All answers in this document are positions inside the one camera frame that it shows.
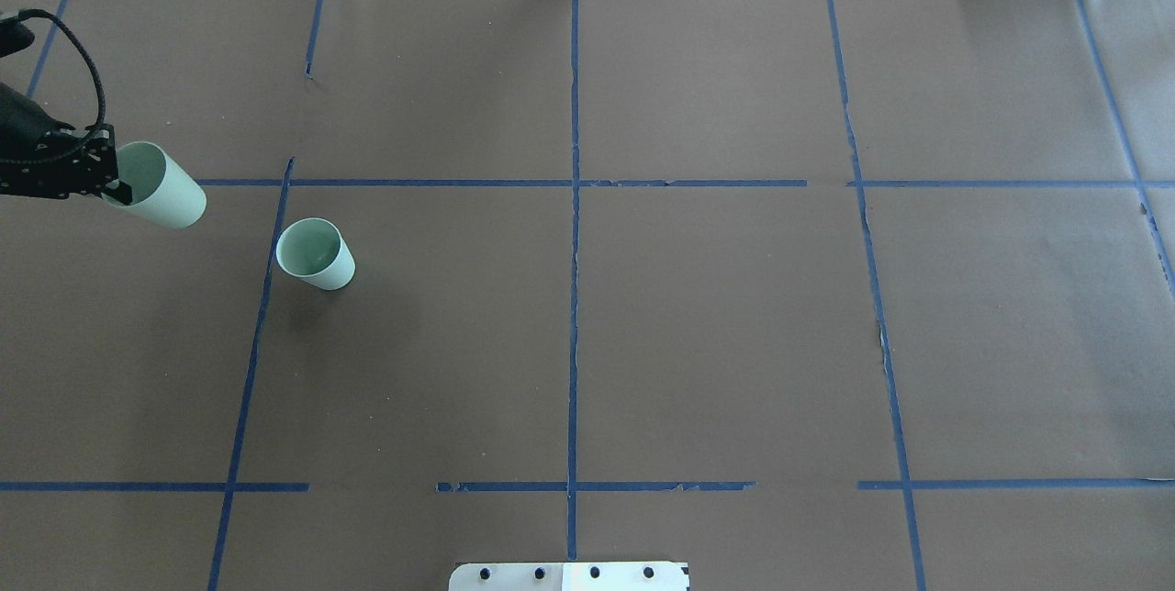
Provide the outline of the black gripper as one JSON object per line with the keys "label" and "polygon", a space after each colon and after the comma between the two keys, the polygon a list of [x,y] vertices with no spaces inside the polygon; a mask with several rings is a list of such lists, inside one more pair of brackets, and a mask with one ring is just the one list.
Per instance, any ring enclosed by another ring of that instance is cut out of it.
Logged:
{"label": "black gripper", "polygon": [[101,125],[96,134],[86,140],[72,132],[54,132],[41,141],[41,148],[47,152],[45,162],[4,161],[4,196],[68,199],[72,195],[101,195],[118,206],[134,203],[130,184],[119,182],[113,126]]}

